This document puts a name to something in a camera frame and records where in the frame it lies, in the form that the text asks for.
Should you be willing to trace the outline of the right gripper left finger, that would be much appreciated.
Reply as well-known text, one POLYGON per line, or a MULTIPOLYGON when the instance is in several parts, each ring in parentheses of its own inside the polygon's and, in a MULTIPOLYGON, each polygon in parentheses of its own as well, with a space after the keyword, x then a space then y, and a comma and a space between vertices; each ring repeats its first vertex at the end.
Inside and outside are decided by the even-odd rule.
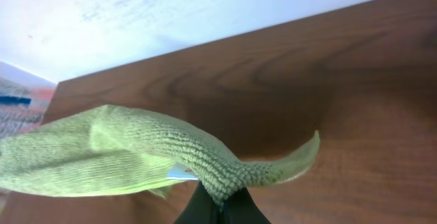
POLYGON ((199 182, 175 224, 218 224, 217 205, 209 196, 202 182, 199 182))

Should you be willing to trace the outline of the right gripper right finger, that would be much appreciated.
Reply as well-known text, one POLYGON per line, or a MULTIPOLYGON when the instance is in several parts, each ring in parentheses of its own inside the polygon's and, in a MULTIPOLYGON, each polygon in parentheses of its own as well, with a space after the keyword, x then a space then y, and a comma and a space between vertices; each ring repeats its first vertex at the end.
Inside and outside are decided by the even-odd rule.
POLYGON ((242 188, 229 197, 221 212, 222 224, 270 224, 259 210, 247 188, 242 188))

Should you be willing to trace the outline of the green microfiber cloth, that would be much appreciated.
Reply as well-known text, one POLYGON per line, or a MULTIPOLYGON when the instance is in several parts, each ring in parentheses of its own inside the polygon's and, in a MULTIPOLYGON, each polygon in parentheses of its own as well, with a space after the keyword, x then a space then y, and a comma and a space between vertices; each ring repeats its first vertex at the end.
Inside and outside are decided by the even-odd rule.
POLYGON ((313 164, 314 135, 276 161, 246 162, 213 135, 177 118, 104 105, 1 140, 1 187, 49 197, 159 192, 180 163, 216 204, 245 187, 293 180, 313 164))

